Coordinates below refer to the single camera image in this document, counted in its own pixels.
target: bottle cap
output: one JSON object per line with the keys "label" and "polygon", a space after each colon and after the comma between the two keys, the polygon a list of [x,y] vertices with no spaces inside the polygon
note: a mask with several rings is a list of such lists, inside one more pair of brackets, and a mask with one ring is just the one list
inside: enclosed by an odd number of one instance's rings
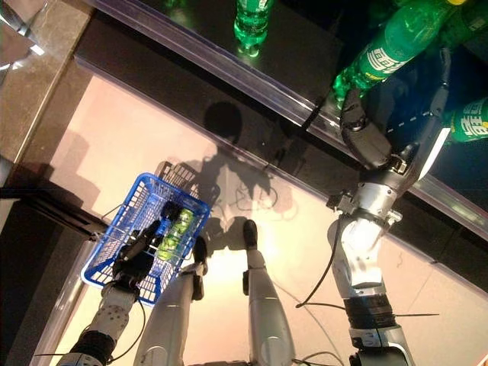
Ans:
{"label": "bottle cap", "polygon": [[448,0],[448,3],[451,5],[462,5],[466,2],[466,0]]}

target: wire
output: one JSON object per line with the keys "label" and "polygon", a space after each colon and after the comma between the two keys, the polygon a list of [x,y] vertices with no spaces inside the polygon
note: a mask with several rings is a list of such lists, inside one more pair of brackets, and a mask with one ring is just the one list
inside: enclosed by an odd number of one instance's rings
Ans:
{"label": "wire", "polygon": [[139,332],[139,335],[137,336],[136,340],[134,341],[134,343],[132,345],[130,345],[130,347],[120,356],[117,356],[116,358],[111,358],[109,362],[107,362],[107,364],[111,364],[112,362],[118,360],[119,358],[122,358],[123,356],[125,356],[127,353],[129,353],[129,351],[136,345],[136,343],[139,341],[140,337],[143,335],[143,332],[144,332],[144,328],[146,328],[146,311],[144,310],[144,306],[143,306],[143,303],[140,302],[139,299],[137,299],[137,302],[139,303],[140,305],[140,308],[142,309],[143,311],[143,328],[140,330]]}
{"label": "wire", "polygon": [[395,316],[440,316],[439,313],[424,313],[424,314],[394,314]]}
{"label": "wire", "polygon": [[315,356],[320,356],[320,355],[329,355],[329,356],[332,356],[334,357],[337,361],[339,361],[341,364],[342,364],[342,361],[339,357],[337,357],[337,355],[333,352],[330,352],[330,351],[321,351],[321,352],[315,352],[311,355],[308,355],[306,357],[303,358],[303,361],[306,361],[308,360],[309,358],[312,358],[312,357],[315,357]]}
{"label": "wire", "polygon": [[316,362],[308,362],[308,361],[305,361],[305,360],[300,360],[298,358],[292,358],[291,361],[294,363],[294,364],[305,364],[306,366],[335,366],[334,364],[317,364]]}
{"label": "wire", "polygon": [[34,355],[34,357],[37,356],[64,356],[66,353],[38,353]]}
{"label": "wire", "polygon": [[[345,310],[345,307],[334,305],[333,303],[306,303],[305,305],[315,305],[319,307],[334,307],[336,309]],[[420,314],[394,314],[395,316],[439,316],[439,313],[420,313]]]}
{"label": "wire", "polygon": [[123,204],[118,204],[116,207],[112,208],[110,211],[108,211],[104,216],[102,216],[100,218],[100,220],[104,220],[105,217],[107,217],[108,215],[110,215],[112,212],[114,212],[117,208],[119,208],[120,206],[122,206]]}
{"label": "wire", "polygon": [[306,303],[305,305],[315,305],[318,307],[335,307],[336,309],[345,310],[345,307],[334,305],[333,303]]}
{"label": "wire", "polygon": [[297,309],[301,308],[303,305],[307,305],[308,300],[310,300],[312,296],[316,293],[316,291],[319,289],[324,278],[327,276],[327,273],[329,273],[329,269],[332,267],[332,263],[334,262],[334,256],[336,255],[337,243],[339,242],[339,237],[341,236],[341,219],[342,219],[342,215],[340,215],[339,218],[337,219],[337,229],[335,231],[334,245],[332,246],[332,253],[330,254],[330,259],[329,259],[329,263],[327,263],[326,270],[323,272],[322,277],[319,279],[319,281],[315,285],[315,288],[312,290],[312,292],[310,292],[310,294],[307,296],[305,301],[295,306]]}

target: plastic bottle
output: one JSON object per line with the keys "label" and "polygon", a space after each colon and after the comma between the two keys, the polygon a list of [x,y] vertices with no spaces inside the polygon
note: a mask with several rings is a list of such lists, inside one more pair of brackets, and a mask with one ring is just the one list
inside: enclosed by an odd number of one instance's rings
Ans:
{"label": "plastic bottle", "polygon": [[255,57],[268,35],[268,21],[275,0],[237,0],[234,34],[239,50]]}
{"label": "plastic bottle", "polygon": [[448,114],[446,123],[451,125],[449,140],[458,143],[488,137],[488,97],[469,103]]}
{"label": "plastic bottle", "polygon": [[439,43],[454,49],[488,28],[488,0],[468,2],[445,22]]}
{"label": "plastic bottle", "polygon": [[190,210],[187,210],[186,208],[181,210],[178,219],[169,228],[169,231],[166,233],[162,239],[162,243],[158,247],[158,258],[163,261],[168,261],[174,256],[183,234],[186,233],[191,225],[193,217],[193,212]]}
{"label": "plastic bottle", "polygon": [[338,107],[350,88],[362,95],[421,53],[437,36],[445,19],[466,0],[412,0],[387,22],[353,63],[335,78]]}

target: bottle label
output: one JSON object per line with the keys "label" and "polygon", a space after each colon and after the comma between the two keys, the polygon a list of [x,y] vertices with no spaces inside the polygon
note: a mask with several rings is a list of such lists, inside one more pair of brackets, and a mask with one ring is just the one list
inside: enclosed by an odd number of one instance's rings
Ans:
{"label": "bottle label", "polygon": [[246,11],[268,10],[273,4],[272,0],[237,0]]}
{"label": "bottle label", "polygon": [[389,52],[384,37],[378,37],[366,46],[360,56],[361,71],[371,80],[383,80],[409,62],[412,57],[399,59]]}
{"label": "bottle label", "polygon": [[387,55],[382,47],[366,52],[371,67],[377,71],[391,74],[406,64],[406,61],[396,61]]}
{"label": "bottle label", "polygon": [[482,17],[474,18],[473,21],[468,25],[468,27],[473,31],[477,31],[481,28],[484,28],[486,25],[485,20]]}
{"label": "bottle label", "polygon": [[458,141],[477,140],[488,136],[488,98],[468,104],[453,114],[451,132]]}

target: plastic basket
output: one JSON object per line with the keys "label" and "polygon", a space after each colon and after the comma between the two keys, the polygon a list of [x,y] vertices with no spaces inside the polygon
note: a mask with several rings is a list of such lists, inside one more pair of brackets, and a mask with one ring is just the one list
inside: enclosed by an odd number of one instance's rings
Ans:
{"label": "plastic basket", "polygon": [[150,173],[137,177],[117,215],[83,268],[83,281],[97,287],[103,287],[112,281],[112,265],[120,248],[134,230],[142,230],[159,219],[166,201],[173,201],[191,210],[194,218],[178,247],[172,252],[172,257],[163,261],[156,256],[151,271],[140,283],[140,300],[147,305],[154,305],[193,248],[198,233],[207,221],[210,208],[204,202]]}

